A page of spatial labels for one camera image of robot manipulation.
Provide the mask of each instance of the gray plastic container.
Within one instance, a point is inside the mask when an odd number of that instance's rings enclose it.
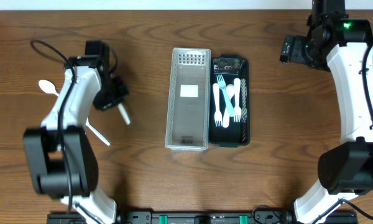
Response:
[[[210,60],[209,49],[173,49],[165,147],[207,149]]]

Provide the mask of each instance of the white sticker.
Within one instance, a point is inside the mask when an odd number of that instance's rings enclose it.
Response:
[[[198,97],[198,85],[181,85],[181,97]]]

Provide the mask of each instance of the green light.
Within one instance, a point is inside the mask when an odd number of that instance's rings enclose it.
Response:
[[[351,27],[351,23],[344,23],[344,28],[346,28],[346,29],[349,29],[349,27]]]

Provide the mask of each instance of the robotic hand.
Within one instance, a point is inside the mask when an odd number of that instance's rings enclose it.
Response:
[[[70,205],[68,211],[75,208],[89,224],[114,223],[116,219],[115,201],[98,187],[98,163],[85,134],[92,104],[106,110],[119,104],[128,93],[118,77],[109,77],[115,68],[109,70],[106,44],[87,41],[84,56],[67,60],[65,83],[41,127],[27,129],[24,134],[35,191]],[[57,150],[63,151],[63,159],[50,158],[50,153]]]
[[[373,35],[369,21],[348,19],[344,0],[313,0],[307,25],[307,37],[286,37],[280,61],[330,71],[336,84],[341,145],[320,157],[319,180],[294,203],[298,222],[323,223],[373,190]]]

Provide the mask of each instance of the wooden tabletop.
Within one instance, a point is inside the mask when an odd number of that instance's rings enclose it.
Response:
[[[38,81],[63,84],[62,64],[35,53],[30,39],[65,55],[102,39],[119,55],[116,72],[130,95],[126,126],[119,111],[91,110],[91,124],[112,143],[87,135],[99,184],[121,208],[155,211],[289,207],[314,184],[319,156],[338,146],[340,115],[330,73],[279,63],[283,38],[306,35],[310,11],[34,11],[0,12],[0,223],[45,223],[66,209],[35,194],[22,145],[56,97]],[[350,11],[366,18],[373,11]],[[204,152],[164,147],[172,49],[211,49],[250,63],[251,142]],[[354,200],[373,215],[373,191]],[[372,223],[359,216],[362,223]]]

